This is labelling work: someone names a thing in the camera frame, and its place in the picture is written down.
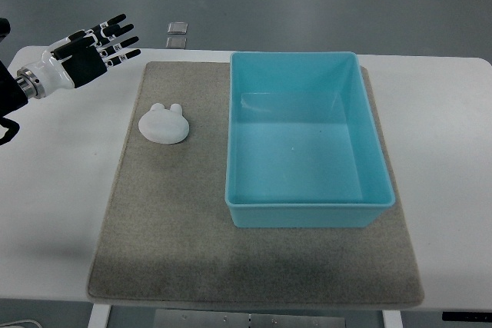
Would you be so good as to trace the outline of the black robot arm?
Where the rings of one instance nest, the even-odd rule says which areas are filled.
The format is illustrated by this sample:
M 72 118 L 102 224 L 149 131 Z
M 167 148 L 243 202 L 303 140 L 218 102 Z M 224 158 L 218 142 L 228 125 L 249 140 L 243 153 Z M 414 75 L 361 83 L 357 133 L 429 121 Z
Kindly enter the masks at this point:
M 27 103 L 28 97 L 24 90 L 1 62 L 1 126 L 6 129 L 1 137 L 1 145 L 10 142 L 20 131 L 20 125 L 6 116 Z

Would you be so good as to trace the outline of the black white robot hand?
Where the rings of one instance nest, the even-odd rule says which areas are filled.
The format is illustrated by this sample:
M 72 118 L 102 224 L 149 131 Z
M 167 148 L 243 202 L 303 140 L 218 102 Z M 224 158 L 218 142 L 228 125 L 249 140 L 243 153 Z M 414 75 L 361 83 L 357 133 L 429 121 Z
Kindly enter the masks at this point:
M 15 81 L 28 99 L 45 98 L 59 89 L 80 88 L 141 54 L 129 47 L 138 37 L 120 14 L 92 28 L 81 29 L 49 45 L 38 61 L 21 67 Z

